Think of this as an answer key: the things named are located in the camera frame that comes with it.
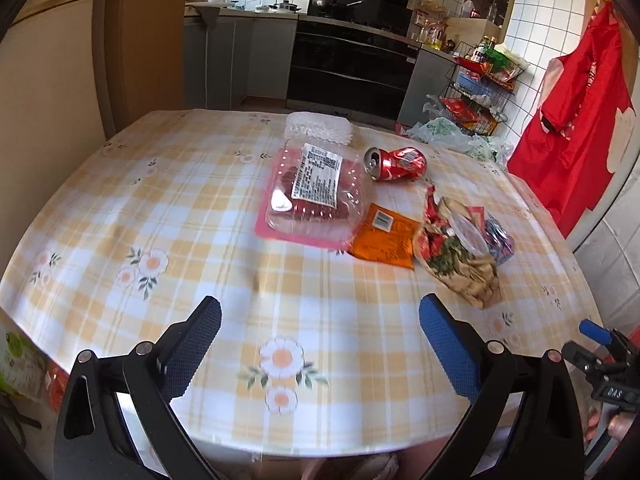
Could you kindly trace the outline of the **person's right hand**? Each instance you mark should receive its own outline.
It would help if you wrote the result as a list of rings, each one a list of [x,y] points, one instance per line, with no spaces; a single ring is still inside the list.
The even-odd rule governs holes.
[[[614,440],[623,440],[636,417],[636,414],[627,412],[612,416],[608,420],[608,435]],[[596,408],[590,408],[588,412],[587,429],[584,435],[585,444],[589,444],[596,437],[600,418],[600,412]]]

